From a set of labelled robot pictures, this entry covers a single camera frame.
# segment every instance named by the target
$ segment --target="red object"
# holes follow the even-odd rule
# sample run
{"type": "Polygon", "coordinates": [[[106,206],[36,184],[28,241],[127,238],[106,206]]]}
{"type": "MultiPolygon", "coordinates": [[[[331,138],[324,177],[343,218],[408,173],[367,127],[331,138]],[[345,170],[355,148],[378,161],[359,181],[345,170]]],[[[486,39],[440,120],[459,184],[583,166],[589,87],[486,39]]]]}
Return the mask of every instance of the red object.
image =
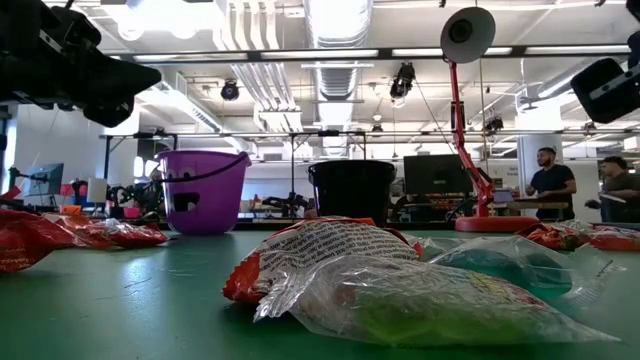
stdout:
{"type": "Polygon", "coordinates": [[[73,235],[45,218],[0,209],[0,272],[26,269],[53,250],[73,245],[73,235]]]}
{"type": "Polygon", "coordinates": [[[531,216],[463,217],[456,219],[456,231],[513,234],[538,223],[540,220],[531,216]]]}
{"type": "Polygon", "coordinates": [[[56,224],[80,238],[84,246],[94,249],[150,247],[168,240],[154,224],[133,226],[113,220],[94,222],[84,216],[64,216],[56,224]]]}
{"type": "MultiPolygon", "coordinates": [[[[372,227],[375,227],[375,223],[373,222],[372,219],[328,219],[328,218],[316,218],[316,219],[309,219],[309,220],[305,220],[305,221],[301,221],[287,229],[284,229],[282,231],[279,231],[275,234],[273,234],[271,237],[265,239],[264,241],[268,241],[269,239],[272,239],[274,237],[277,237],[279,235],[283,235],[286,234],[288,232],[292,232],[295,231],[296,229],[300,228],[301,226],[308,224],[308,223],[313,223],[313,222],[343,222],[343,223],[359,223],[359,224],[367,224],[367,225],[371,225],[372,227]]],[[[409,242],[402,237],[401,235],[399,235],[399,233],[397,231],[389,231],[391,234],[395,235],[396,237],[398,237],[402,242],[404,242],[406,245],[409,245],[409,242]]],[[[416,254],[420,254],[422,249],[420,248],[420,244],[416,244],[415,247],[411,247],[412,249],[414,249],[416,251],[416,254]]],[[[222,294],[224,295],[224,297],[226,297],[229,300],[233,300],[233,301],[239,301],[239,302],[244,302],[244,303],[248,303],[248,304],[258,304],[258,302],[260,301],[260,299],[262,299],[265,294],[261,293],[261,292],[257,292],[254,291],[253,287],[254,284],[256,283],[256,281],[258,280],[259,276],[260,276],[260,255],[261,253],[259,252],[260,246],[258,246],[258,248],[254,249],[251,254],[249,254],[238,266],[235,267],[235,269],[233,270],[233,273],[231,273],[231,275],[229,276],[229,279],[226,281],[224,288],[222,289],[222,294]]]]}
{"type": "Polygon", "coordinates": [[[536,224],[518,235],[554,250],[573,250],[591,244],[600,250],[640,251],[640,232],[612,226],[576,230],[563,224],[536,224]]]}
{"type": "Polygon", "coordinates": [[[473,187],[478,195],[478,206],[476,207],[476,216],[489,216],[489,207],[493,201],[493,184],[480,175],[478,168],[471,160],[471,155],[464,148],[464,119],[462,118],[462,109],[460,108],[460,91],[458,89],[458,65],[449,62],[449,73],[451,75],[451,93],[453,95],[453,103],[455,106],[455,133],[453,139],[455,141],[456,150],[462,160],[462,164],[469,173],[473,187]]]}
{"type": "Polygon", "coordinates": [[[9,189],[9,192],[7,192],[6,194],[0,195],[0,199],[13,200],[18,195],[20,195],[20,193],[21,193],[20,188],[14,185],[11,189],[9,189]]]}

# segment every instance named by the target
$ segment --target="security camera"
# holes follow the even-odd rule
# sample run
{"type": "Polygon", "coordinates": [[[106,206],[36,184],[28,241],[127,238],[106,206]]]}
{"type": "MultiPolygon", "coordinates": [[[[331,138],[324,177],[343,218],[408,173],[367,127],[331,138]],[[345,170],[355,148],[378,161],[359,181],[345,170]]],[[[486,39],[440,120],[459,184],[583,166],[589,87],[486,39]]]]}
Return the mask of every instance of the security camera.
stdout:
{"type": "Polygon", "coordinates": [[[229,79],[224,82],[224,86],[222,87],[222,91],[220,92],[220,96],[226,101],[234,101],[237,100],[240,96],[240,90],[238,90],[237,81],[234,79],[229,79]]]}
{"type": "Polygon", "coordinates": [[[398,74],[395,78],[393,78],[393,84],[391,85],[391,90],[389,91],[389,95],[391,95],[392,99],[402,99],[413,87],[413,80],[416,79],[416,70],[413,68],[413,64],[410,62],[406,62],[402,64],[398,74]]]}

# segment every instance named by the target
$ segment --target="computer monitor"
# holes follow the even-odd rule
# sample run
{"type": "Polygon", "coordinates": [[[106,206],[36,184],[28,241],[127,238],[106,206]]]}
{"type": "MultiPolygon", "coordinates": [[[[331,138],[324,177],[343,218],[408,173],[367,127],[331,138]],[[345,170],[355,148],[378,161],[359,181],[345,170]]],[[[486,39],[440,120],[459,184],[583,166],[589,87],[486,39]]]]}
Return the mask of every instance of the computer monitor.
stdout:
{"type": "Polygon", "coordinates": [[[38,165],[29,169],[24,196],[58,195],[64,164],[38,165]]]}
{"type": "Polygon", "coordinates": [[[419,155],[404,158],[405,193],[470,193],[473,184],[458,155],[419,155]]]}

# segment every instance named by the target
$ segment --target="black bucket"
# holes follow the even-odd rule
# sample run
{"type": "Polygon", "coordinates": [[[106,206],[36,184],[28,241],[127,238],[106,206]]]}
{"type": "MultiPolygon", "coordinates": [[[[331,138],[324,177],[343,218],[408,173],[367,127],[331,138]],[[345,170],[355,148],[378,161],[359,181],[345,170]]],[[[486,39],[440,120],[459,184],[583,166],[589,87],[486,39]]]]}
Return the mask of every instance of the black bucket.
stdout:
{"type": "Polygon", "coordinates": [[[319,216],[372,218],[378,226],[387,222],[395,178],[395,166],[382,161],[339,160],[309,167],[319,216]]]}

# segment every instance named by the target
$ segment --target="cable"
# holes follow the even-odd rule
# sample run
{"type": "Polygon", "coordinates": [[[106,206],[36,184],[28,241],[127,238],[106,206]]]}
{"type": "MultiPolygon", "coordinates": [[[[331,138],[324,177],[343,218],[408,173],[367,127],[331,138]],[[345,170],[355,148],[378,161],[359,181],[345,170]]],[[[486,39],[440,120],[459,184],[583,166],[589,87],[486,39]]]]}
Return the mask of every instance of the cable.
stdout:
{"type": "Polygon", "coordinates": [[[468,203],[468,202],[469,202],[469,201],[471,201],[471,200],[477,200],[477,199],[478,199],[478,197],[477,197],[477,196],[471,196],[471,197],[469,197],[469,198],[465,199],[465,200],[464,200],[463,202],[461,202],[460,204],[458,204],[458,207],[456,207],[456,208],[451,212],[451,214],[449,214],[449,216],[447,216],[447,219],[445,220],[445,222],[447,222],[447,223],[448,223],[449,221],[451,221],[451,218],[453,217],[453,215],[455,215],[455,214],[458,212],[458,210],[460,210],[460,208],[461,208],[461,207],[463,207],[466,203],[468,203]]]}
{"type": "Polygon", "coordinates": [[[182,177],[182,178],[167,178],[167,179],[161,180],[160,182],[164,182],[164,183],[183,183],[183,182],[206,179],[208,177],[218,175],[220,173],[223,173],[223,172],[231,169],[232,167],[240,164],[242,161],[244,161],[248,157],[249,157],[249,154],[247,154],[246,152],[243,152],[243,153],[240,154],[240,156],[237,159],[235,159],[234,161],[232,161],[228,165],[225,165],[225,166],[221,167],[220,169],[217,169],[217,170],[214,170],[214,171],[202,174],[202,175],[197,175],[197,176],[188,176],[188,177],[182,177]]]}
{"type": "Polygon", "coordinates": [[[442,131],[442,126],[440,126],[440,124],[438,123],[436,116],[433,114],[433,111],[431,110],[431,106],[429,106],[429,102],[427,102],[427,97],[424,96],[424,93],[422,92],[422,87],[420,86],[420,81],[418,80],[417,77],[416,77],[416,85],[418,86],[418,90],[420,91],[420,96],[422,96],[422,101],[424,101],[424,104],[427,106],[427,109],[429,110],[429,114],[431,114],[431,118],[433,118],[433,121],[436,123],[436,126],[438,127],[438,130],[440,131],[440,135],[442,135],[442,138],[444,139],[445,144],[449,146],[449,150],[451,150],[451,153],[455,154],[455,151],[453,151],[453,147],[451,147],[449,140],[447,140],[447,137],[445,136],[444,131],[442,131]]]}

